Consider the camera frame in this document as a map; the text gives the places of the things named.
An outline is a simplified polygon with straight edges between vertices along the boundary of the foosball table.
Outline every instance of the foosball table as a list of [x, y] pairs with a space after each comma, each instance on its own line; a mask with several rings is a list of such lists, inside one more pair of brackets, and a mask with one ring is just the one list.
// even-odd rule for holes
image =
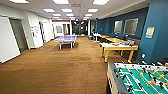
[[168, 94], [168, 67], [108, 63], [107, 94]]

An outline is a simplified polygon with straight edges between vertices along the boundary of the poster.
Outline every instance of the poster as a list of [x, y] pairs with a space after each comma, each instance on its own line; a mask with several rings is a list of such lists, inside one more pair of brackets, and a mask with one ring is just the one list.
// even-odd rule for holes
[[146, 38], [152, 38], [155, 28], [154, 27], [148, 27], [146, 31]]

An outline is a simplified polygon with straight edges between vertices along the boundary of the table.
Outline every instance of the table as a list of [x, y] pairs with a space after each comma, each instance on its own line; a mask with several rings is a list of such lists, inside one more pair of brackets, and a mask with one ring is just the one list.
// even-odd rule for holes
[[131, 63], [132, 60], [132, 55], [134, 53], [134, 50], [138, 50], [138, 46], [129, 46], [129, 45], [121, 45], [119, 43], [99, 43], [100, 47], [102, 47], [102, 57], [104, 56], [105, 53], [105, 63], [107, 63], [108, 59], [108, 53], [110, 50], [122, 50], [121, 56], [123, 55], [124, 50], [130, 50], [130, 55], [128, 58], [128, 62]]
[[94, 42], [99, 42], [98, 40], [97, 40], [97, 37], [98, 36], [101, 36], [100, 34], [98, 34], [98, 33], [95, 33], [95, 34], [93, 34], [93, 36], [95, 36], [96, 37], [96, 41], [94, 41]]
[[121, 39], [118, 39], [118, 38], [106, 38], [106, 40], [111, 41], [112, 43], [127, 42], [125, 40], [121, 40]]
[[107, 36], [107, 35], [101, 35], [101, 36], [99, 36], [100, 38], [101, 38], [101, 42], [103, 42], [103, 38], [105, 39], [105, 38], [111, 38], [110, 36]]
[[65, 35], [55, 39], [55, 42], [59, 42], [59, 47], [61, 49], [62, 44], [71, 44], [71, 49], [75, 45], [76, 35]]
[[165, 66], [109, 62], [106, 93], [168, 94], [167, 72]]

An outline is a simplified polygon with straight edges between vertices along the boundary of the game room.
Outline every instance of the game room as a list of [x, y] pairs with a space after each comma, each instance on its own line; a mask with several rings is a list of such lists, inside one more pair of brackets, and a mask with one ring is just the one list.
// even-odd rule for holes
[[0, 0], [0, 93], [168, 94], [167, 25], [168, 0]]

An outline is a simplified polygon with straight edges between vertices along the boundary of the light fixture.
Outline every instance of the light fixture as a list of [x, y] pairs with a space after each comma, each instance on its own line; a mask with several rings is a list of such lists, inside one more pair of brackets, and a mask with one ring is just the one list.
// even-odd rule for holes
[[97, 12], [98, 9], [89, 9], [88, 12]]
[[29, 3], [26, 0], [9, 0], [9, 1], [14, 2], [14, 3]]
[[89, 19], [90, 17], [83, 17], [84, 19]]
[[54, 9], [43, 9], [45, 12], [55, 12], [55, 10]]
[[94, 0], [93, 4], [105, 5], [109, 0]]
[[92, 16], [93, 14], [85, 14], [85, 16]]
[[66, 14], [67, 16], [74, 16], [72, 13], [71, 14]]
[[60, 18], [60, 17], [53, 17], [54, 19], [58, 19], [58, 18]]
[[57, 20], [63, 20], [63, 19], [57, 19]]
[[63, 12], [72, 12], [72, 9], [61, 9]]
[[54, 16], [61, 16], [61, 14], [52, 14], [52, 15], [54, 15]]
[[69, 4], [68, 0], [53, 0], [56, 4]]
[[75, 19], [75, 17], [69, 17], [70, 19]]
[[75, 19], [71, 19], [71, 20], [75, 20]]

